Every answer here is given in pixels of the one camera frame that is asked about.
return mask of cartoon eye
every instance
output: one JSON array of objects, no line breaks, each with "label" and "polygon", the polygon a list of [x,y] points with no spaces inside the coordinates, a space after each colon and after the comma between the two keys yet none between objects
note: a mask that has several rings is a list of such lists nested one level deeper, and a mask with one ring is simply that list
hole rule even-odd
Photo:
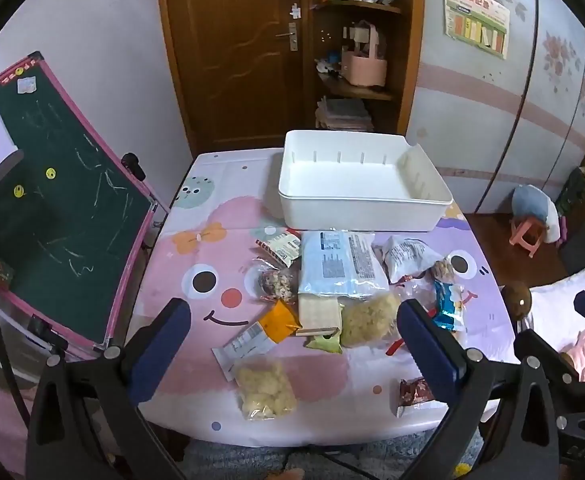
[{"label": "cartoon eye", "polygon": [[181,280],[181,290],[189,300],[199,300],[210,296],[219,282],[219,274],[214,267],[195,264],[190,267]]},{"label": "cartoon eye", "polygon": [[470,256],[466,251],[462,249],[454,250],[448,254],[448,259],[455,270],[455,274],[460,278],[471,280],[477,274],[475,258]]}]

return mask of white plastic storage box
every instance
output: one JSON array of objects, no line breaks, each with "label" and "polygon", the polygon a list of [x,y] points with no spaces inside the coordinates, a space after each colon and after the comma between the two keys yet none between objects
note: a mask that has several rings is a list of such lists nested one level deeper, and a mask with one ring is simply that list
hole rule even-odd
[{"label": "white plastic storage box", "polygon": [[286,134],[279,195],[293,229],[430,231],[453,196],[403,136],[329,130]]}]

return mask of pink basket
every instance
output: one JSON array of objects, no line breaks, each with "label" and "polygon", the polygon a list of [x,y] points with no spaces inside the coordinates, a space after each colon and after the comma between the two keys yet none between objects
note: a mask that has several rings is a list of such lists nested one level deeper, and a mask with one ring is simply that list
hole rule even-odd
[{"label": "pink basket", "polygon": [[370,47],[368,56],[361,56],[359,51],[345,52],[341,60],[341,75],[354,86],[384,86],[386,84],[387,62],[377,59],[379,34],[374,25],[370,25]]}]

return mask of yellow puffed snack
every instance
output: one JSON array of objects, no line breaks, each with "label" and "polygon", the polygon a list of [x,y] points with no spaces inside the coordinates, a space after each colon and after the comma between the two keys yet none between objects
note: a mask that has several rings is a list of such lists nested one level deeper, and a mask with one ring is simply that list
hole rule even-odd
[{"label": "yellow puffed snack", "polygon": [[378,294],[364,303],[345,306],[342,311],[341,344],[345,347],[396,340],[397,309],[401,300],[393,292]]},{"label": "yellow puffed snack", "polygon": [[297,407],[297,398],[281,363],[244,365],[237,371],[241,411],[248,420],[286,415]]}]

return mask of poster on wardrobe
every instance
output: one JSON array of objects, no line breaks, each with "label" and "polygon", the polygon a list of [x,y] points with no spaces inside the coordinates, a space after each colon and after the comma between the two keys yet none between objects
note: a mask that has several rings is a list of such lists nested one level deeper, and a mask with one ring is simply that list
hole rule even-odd
[{"label": "poster on wardrobe", "polygon": [[495,0],[444,0],[445,33],[506,59],[510,10]]}]

